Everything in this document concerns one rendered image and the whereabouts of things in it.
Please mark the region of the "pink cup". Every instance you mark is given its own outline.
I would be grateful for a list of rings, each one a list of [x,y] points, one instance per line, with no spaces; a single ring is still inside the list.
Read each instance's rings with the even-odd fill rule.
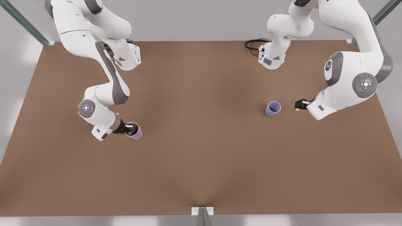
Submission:
[[[129,122],[126,125],[133,125],[132,128],[127,128],[127,132],[125,133],[127,137],[139,140],[143,136],[142,129],[137,123]]]

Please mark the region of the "purple cup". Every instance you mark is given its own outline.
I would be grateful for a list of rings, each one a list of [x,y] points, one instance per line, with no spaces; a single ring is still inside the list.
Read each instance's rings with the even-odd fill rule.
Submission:
[[[281,111],[280,103],[277,101],[271,101],[266,107],[265,115],[267,117],[273,117],[280,111]]]

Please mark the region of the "silver frame post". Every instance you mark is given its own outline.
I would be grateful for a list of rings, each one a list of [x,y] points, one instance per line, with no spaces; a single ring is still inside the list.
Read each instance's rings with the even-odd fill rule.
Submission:
[[[15,6],[8,0],[0,0],[0,6],[10,14],[26,31],[28,31],[42,46],[54,46],[54,41],[49,41],[43,34],[31,24]]]
[[[197,215],[196,226],[213,226],[210,219],[214,215],[213,207],[192,207],[191,211],[191,215]]]
[[[391,35],[401,32],[402,0],[358,0],[360,5],[381,29],[390,29]]]

